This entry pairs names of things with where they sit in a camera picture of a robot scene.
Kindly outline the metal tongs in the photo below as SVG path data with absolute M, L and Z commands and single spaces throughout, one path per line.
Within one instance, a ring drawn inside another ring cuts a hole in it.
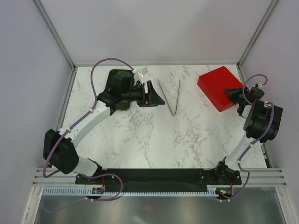
M 166 85 L 159 79 L 158 85 L 171 115 L 175 117 L 178 111 L 181 80 L 178 80 L 177 86 L 170 86 L 170 88 L 167 88 Z

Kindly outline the red box lid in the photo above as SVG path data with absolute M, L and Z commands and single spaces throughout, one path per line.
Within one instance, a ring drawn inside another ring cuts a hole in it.
M 219 112 L 236 104 L 228 98 L 225 89 L 243 87 L 243 84 L 225 66 L 199 76 L 197 85 Z

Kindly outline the dark green tray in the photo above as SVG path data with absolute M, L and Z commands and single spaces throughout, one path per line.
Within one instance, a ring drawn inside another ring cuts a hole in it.
M 121 98 L 121 94 L 133 88 L 133 73 L 130 70 L 110 70 L 104 91 L 97 96 L 97 99 L 110 108 L 111 115 L 117 110 L 126 111 L 130 108 L 130 102 Z

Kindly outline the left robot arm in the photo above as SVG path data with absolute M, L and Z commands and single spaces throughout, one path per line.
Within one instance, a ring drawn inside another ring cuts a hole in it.
M 90 183 L 99 183 L 101 166 L 96 161 L 80 157 L 76 148 L 99 123 L 117 110 L 127 110 L 131 102 L 136 102 L 139 107 L 165 104 L 151 81 L 143 83 L 139 75 L 130 70 L 110 70 L 104 91 L 78 120 L 58 131 L 50 129 L 46 132 L 43 158 L 64 174 L 85 175 Z

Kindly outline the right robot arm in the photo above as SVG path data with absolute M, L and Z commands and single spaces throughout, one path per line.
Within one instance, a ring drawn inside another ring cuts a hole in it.
M 238 104 L 239 116 L 245 118 L 244 135 L 235 149 L 211 170 L 211 184 L 241 184 L 242 167 L 248 156 L 262 144 L 273 140 L 279 131 L 283 108 L 271 102 L 262 101 L 264 91 L 259 87 L 242 87 L 224 90 L 233 104 Z

